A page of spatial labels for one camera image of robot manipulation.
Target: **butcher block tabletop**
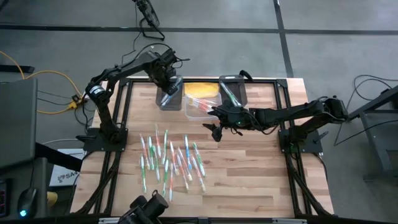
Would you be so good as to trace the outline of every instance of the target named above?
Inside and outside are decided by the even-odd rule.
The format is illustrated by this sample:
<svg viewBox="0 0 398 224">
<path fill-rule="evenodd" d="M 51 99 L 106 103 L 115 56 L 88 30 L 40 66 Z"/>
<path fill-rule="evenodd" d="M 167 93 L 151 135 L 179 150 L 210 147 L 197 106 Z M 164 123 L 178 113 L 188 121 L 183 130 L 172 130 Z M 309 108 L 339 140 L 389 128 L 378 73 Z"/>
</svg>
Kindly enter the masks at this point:
<svg viewBox="0 0 398 224">
<path fill-rule="evenodd" d="M 303 79 L 288 78 L 292 106 L 308 101 Z M 292 198 L 285 157 L 280 153 L 277 131 L 265 136 L 259 131 L 242 131 L 243 136 L 223 131 L 221 142 L 215 142 L 211 132 L 202 126 L 203 121 L 189 121 L 184 107 L 180 111 L 161 111 L 155 103 L 157 87 L 153 83 L 135 83 L 132 88 L 131 104 L 126 127 L 129 129 L 126 150 L 122 153 L 118 181 L 114 194 L 112 216 L 121 216 L 129 210 L 130 203 L 139 195 L 151 198 L 152 191 L 162 192 L 164 167 L 160 167 L 160 184 L 156 174 L 146 170 L 147 192 L 142 191 L 139 158 L 142 147 L 139 135 L 146 140 L 152 136 L 155 143 L 155 123 L 159 125 L 160 145 L 163 146 L 164 131 L 169 130 L 168 139 L 174 148 L 181 147 L 185 155 L 183 134 L 188 135 L 191 146 L 196 142 L 206 171 L 203 193 L 197 174 L 193 177 L 189 190 L 181 175 L 174 174 L 173 200 L 162 217 L 294 217 Z M 280 89 L 282 104 L 284 97 Z M 245 108 L 276 109 L 275 93 L 271 84 L 246 84 L 248 104 Z M 116 94 L 111 98 L 111 114 Z M 122 117 L 123 106 L 119 112 Z M 305 119 L 296 120 L 302 124 Z M 93 127 L 99 127 L 100 118 L 95 114 Z M 77 211 L 89 199 L 98 186 L 103 165 L 104 152 L 94 152 L 88 156 L 81 167 L 71 212 Z M 312 154 L 302 154 L 303 166 L 308 188 L 322 206 L 333 213 L 328 184 L 321 162 Z M 109 184 L 104 190 L 101 209 L 106 205 Z M 169 183 L 166 199 L 169 201 Z M 304 211 L 302 192 L 297 185 L 300 208 Z"/>
</svg>

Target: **plastic tray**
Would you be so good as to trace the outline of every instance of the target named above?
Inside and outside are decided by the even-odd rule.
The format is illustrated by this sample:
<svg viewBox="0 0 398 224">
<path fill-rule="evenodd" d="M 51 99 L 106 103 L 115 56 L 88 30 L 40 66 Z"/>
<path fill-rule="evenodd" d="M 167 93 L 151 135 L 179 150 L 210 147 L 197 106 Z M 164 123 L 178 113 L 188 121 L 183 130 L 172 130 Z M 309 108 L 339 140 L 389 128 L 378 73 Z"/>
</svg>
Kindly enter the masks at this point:
<svg viewBox="0 0 398 224">
<path fill-rule="evenodd" d="M 190 121 L 218 120 L 216 116 L 208 115 L 207 112 L 212 110 L 211 106 L 219 105 L 221 105 L 220 93 L 209 98 L 195 98 L 190 95 L 184 96 L 185 115 Z"/>
</svg>

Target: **toothbrush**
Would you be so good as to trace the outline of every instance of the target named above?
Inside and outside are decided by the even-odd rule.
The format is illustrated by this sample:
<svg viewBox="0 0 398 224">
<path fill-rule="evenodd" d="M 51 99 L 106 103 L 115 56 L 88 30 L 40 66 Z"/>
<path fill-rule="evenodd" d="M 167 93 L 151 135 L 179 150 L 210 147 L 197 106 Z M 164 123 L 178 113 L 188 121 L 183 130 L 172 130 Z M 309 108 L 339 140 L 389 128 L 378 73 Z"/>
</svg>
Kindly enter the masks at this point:
<svg viewBox="0 0 398 224">
<path fill-rule="evenodd" d="M 182 167 L 181 159 L 180 159 L 179 155 L 177 155 L 177 162 L 178 162 L 178 165 L 180 167 L 180 170 L 181 170 L 181 173 L 182 173 L 182 177 L 184 178 L 185 188 L 188 190 L 189 187 L 188 187 L 187 179 L 185 178 L 184 168 Z"/>
<path fill-rule="evenodd" d="M 146 162 L 147 162 L 147 169 L 150 169 L 149 160 L 148 160 L 148 154 L 147 154 L 147 149 L 145 148 L 145 141 L 144 141 L 144 138 L 142 137 L 142 134 L 140 134 L 139 137 L 141 138 L 141 146 L 142 146 L 142 151 L 144 152 L 145 160 L 146 160 Z"/>
<path fill-rule="evenodd" d="M 201 161 L 201 157 L 200 157 L 200 154 L 199 154 L 198 146 L 197 146 L 197 144 L 195 142 L 193 143 L 193 148 L 195 150 L 195 154 L 196 154 L 197 159 L 198 159 L 200 172 L 201 172 L 203 177 L 206 177 L 205 168 L 203 167 L 203 163 Z"/>
<path fill-rule="evenodd" d="M 154 152 L 152 152 L 152 138 L 150 136 L 148 136 L 148 153 L 150 155 L 150 169 L 154 170 Z"/>
<path fill-rule="evenodd" d="M 188 135 L 184 134 L 183 138 L 184 138 L 184 143 L 185 143 L 185 152 L 187 153 L 188 168 L 189 168 L 189 170 L 192 170 L 192 165 L 189 160 L 190 156 L 189 156 Z"/>
<path fill-rule="evenodd" d="M 159 163 L 157 162 L 157 154 L 155 146 L 151 147 L 153 154 L 155 154 L 155 170 L 156 170 L 156 179 L 157 183 L 160 183 L 160 175 L 159 175 Z"/>
<path fill-rule="evenodd" d="M 173 199 L 173 164 L 170 163 L 170 188 L 169 188 L 169 202 Z"/>
<path fill-rule="evenodd" d="M 175 175 L 180 175 L 180 172 L 178 171 L 177 167 L 175 166 L 175 155 L 174 155 L 174 147 L 173 147 L 172 141 L 170 141 L 170 150 L 172 151 L 172 159 L 173 159 Z"/>
<path fill-rule="evenodd" d="M 182 155 L 181 149 L 178 147 L 177 150 L 178 150 L 178 154 L 180 155 L 180 158 L 181 158 L 181 160 L 182 160 L 182 162 L 183 162 L 183 165 L 184 165 L 184 167 L 185 167 L 186 170 L 187 170 L 188 180 L 189 180 L 189 181 L 192 181 L 192 176 L 191 176 L 191 174 L 189 173 L 189 169 L 188 169 L 187 163 L 185 162 L 184 156 Z"/>
<path fill-rule="evenodd" d="M 147 192 L 147 184 L 145 182 L 145 168 L 144 168 L 144 156 L 141 154 L 140 158 L 140 165 L 141 165 L 141 176 L 142 176 L 142 189 L 144 193 Z"/>
<path fill-rule="evenodd" d="M 198 168 L 198 164 L 197 164 L 195 158 L 193 157 L 193 155 L 191 155 L 191 160 L 192 160 L 193 166 L 194 166 L 195 169 L 197 170 L 197 175 L 198 175 L 198 177 L 199 177 L 201 189 L 202 189 L 203 192 L 206 192 L 206 187 L 205 187 L 205 184 L 203 183 L 203 180 L 202 180 L 202 178 L 201 178 L 200 171 L 199 171 L 199 168 Z"/>
<path fill-rule="evenodd" d="M 167 134 L 169 133 L 169 130 L 166 130 L 164 132 L 164 147 L 163 147 L 163 158 L 162 158 L 162 165 L 164 165 L 164 162 L 166 160 L 166 147 L 167 147 Z"/>
<path fill-rule="evenodd" d="M 163 197 L 166 196 L 166 183 L 167 183 L 167 176 L 169 174 L 169 159 L 166 159 L 166 163 L 164 165 L 164 179 L 163 179 Z"/>
<path fill-rule="evenodd" d="M 159 155 L 159 158 L 161 158 L 162 157 L 162 148 L 160 147 L 160 143 L 159 143 L 159 127 L 157 124 L 155 124 L 155 136 L 156 136 L 157 154 Z"/>
</svg>

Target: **gray floor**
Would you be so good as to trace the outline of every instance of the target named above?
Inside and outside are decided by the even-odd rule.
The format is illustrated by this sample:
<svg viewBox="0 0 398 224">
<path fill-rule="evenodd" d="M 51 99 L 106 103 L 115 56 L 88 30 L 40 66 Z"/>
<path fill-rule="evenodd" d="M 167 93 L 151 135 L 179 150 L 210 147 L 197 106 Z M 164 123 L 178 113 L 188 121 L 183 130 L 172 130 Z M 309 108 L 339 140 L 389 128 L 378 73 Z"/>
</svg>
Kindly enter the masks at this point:
<svg viewBox="0 0 398 224">
<path fill-rule="evenodd" d="M 180 28 L 261 28 L 277 27 L 271 0 L 153 0 L 162 27 Z M 398 29 L 394 0 L 280 0 L 288 29 Z M 0 12 L 0 22 L 8 24 L 52 24 L 74 26 L 135 26 L 134 5 L 129 0 L 12 0 Z M 255 77 L 286 77 L 278 34 L 184 33 L 169 32 L 166 44 L 181 58 L 192 60 L 178 71 L 186 76 L 218 76 L 247 70 Z M 0 50 L 21 65 L 36 70 L 67 73 L 84 89 L 89 79 L 104 68 L 119 63 L 121 55 L 132 49 L 134 32 L 50 32 L 0 30 Z M 140 37 L 136 48 L 152 41 Z M 353 78 L 360 74 L 398 78 L 398 36 L 382 35 L 288 35 L 294 77 L 304 78 L 310 100 L 337 95 L 348 101 Z M 11 64 L 4 57 L 0 63 Z M 48 74 L 37 77 L 43 91 L 70 96 L 71 85 L 64 78 Z M 20 79 L 2 73 L 0 82 Z M 364 84 L 360 91 L 373 98 L 385 89 L 378 83 Z M 41 95 L 60 101 L 58 98 Z M 363 105 L 355 96 L 349 111 Z M 47 111 L 62 106 L 39 102 Z M 74 138 L 83 134 L 72 111 L 60 115 L 37 115 L 37 141 Z M 322 139 L 323 157 L 328 168 L 329 187 L 335 213 L 341 217 L 397 222 L 396 183 L 376 181 L 366 184 L 364 174 L 378 169 L 365 134 L 333 147 L 338 127 L 322 128 L 329 135 Z M 363 129 L 359 121 L 345 124 L 340 139 Z M 51 145 L 78 147 L 78 142 Z"/>
</svg>

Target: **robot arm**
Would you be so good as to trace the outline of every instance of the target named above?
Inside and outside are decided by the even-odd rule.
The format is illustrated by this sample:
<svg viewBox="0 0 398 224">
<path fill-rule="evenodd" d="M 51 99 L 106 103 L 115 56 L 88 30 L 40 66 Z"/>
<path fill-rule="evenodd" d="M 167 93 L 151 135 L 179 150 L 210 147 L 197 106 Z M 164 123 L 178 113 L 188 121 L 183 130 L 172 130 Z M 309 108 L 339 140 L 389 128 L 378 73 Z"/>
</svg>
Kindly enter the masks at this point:
<svg viewBox="0 0 398 224">
<path fill-rule="evenodd" d="M 291 142 L 302 141 L 308 133 L 322 127 L 328 123 L 342 123 L 347 119 L 347 111 L 343 102 L 336 98 L 322 97 L 303 105 L 284 108 L 281 110 L 235 107 L 232 102 L 226 100 L 218 107 L 212 107 L 213 111 L 208 114 L 217 116 L 220 125 L 203 124 L 204 127 L 212 131 L 212 137 L 216 142 L 221 141 L 222 129 L 231 128 L 237 134 L 243 135 L 239 129 L 264 131 L 282 122 L 291 119 L 306 118 L 312 116 L 310 120 L 300 126 L 289 128 L 289 138 Z"/>
<path fill-rule="evenodd" d="M 91 79 L 85 91 L 97 107 L 101 119 L 99 132 L 105 140 L 110 144 L 117 144 L 121 138 L 120 128 L 112 120 L 108 108 L 109 99 L 117 82 L 137 72 L 145 71 L 150 81 L 167 94 L 172 95 L 177 91 L 177 87 L 170 82 L 170 78 L 175 76 L 175 69 L 172 65 L 177 61 L 178 58 L 172 49 L 166 50 L 162 55 L 147 51 L 139 54 L 130 62 L 115 65 L 114 68 L 107 68 L 101 75 Z M 101 86 L 102 81 L 108 81 L 106 89 Z"/>
</svg>

